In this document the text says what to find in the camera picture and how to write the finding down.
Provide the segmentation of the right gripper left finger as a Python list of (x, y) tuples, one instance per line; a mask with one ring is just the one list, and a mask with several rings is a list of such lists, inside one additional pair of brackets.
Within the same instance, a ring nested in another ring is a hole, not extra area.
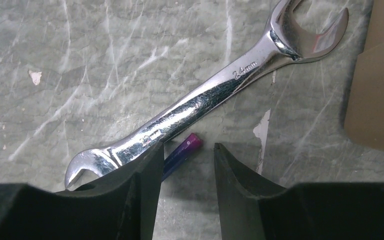
[(0, 240), (150, 240), (164, 146), (73, 191), (0, 184)]

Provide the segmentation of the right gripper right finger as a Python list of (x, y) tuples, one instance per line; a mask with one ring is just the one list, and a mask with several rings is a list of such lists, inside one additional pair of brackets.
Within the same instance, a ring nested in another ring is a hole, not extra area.
[(384, 182), (304, 182), (259, 175), (221, 143), (214, 172), (224, 240), (384, 240)]

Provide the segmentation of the small blue battery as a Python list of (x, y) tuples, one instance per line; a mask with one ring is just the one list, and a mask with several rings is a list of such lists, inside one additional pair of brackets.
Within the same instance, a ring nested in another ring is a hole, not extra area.
[(204, 141), (191, 133), (165, 160), (161, 181), (167, 179), (187, 158), (197, 151)]

